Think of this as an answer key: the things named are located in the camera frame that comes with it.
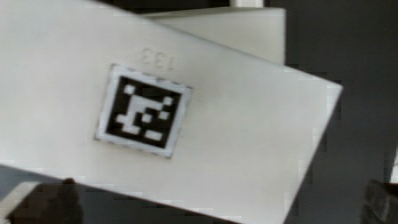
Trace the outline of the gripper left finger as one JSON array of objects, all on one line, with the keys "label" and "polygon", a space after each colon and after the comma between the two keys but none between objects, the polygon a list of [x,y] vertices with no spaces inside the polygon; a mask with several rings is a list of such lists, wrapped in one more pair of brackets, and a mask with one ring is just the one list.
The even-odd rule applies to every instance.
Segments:
[{"label": "gripper left finger", "polygon": [[1,199],[1,224],[83,224],[76,183],[21,182]]}]

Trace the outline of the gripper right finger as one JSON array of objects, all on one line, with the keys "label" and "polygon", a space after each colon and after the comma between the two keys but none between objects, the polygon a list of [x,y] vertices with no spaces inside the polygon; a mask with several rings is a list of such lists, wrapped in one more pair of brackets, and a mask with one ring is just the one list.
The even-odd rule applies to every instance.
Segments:
[{"label": "gripper right finger", "polygon": [[369,181],[358,224],[398,224],[398,183]]}]

